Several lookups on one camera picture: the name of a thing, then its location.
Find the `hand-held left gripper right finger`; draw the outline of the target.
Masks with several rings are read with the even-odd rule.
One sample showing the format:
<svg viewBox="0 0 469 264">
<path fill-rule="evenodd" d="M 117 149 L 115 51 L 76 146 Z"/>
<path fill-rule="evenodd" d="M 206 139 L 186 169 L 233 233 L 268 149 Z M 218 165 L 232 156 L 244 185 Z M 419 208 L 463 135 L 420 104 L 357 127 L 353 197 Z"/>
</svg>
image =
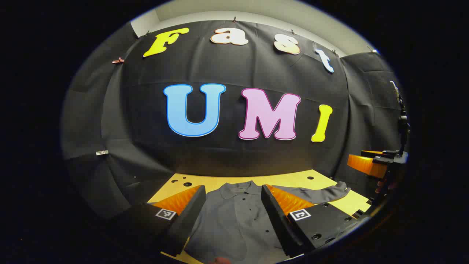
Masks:
<svg viewBox="0 0 469 264">
<path fill-rule="evenodd" d="M 326 202 L 313 205 L 265 184 L 261 200 L 280 245 L 288 257 L 322 250 L 358 223 L 359 211 L 347 214 Z"/>
</svg>

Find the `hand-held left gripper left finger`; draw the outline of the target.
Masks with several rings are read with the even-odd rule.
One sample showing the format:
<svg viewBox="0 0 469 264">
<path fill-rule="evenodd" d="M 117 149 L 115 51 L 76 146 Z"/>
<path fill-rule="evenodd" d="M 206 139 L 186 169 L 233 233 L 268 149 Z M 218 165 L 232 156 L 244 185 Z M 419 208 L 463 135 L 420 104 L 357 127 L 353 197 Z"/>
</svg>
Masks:
<svg viewBox="0 0 469 264">
<path fill-rule="evenodd" d="M 176 257 L 184 249 L 206 202 L 204 185 L 156 203 L 134 205 L 107 221 L 116 242 L 141 257 Z"/>
</svg>

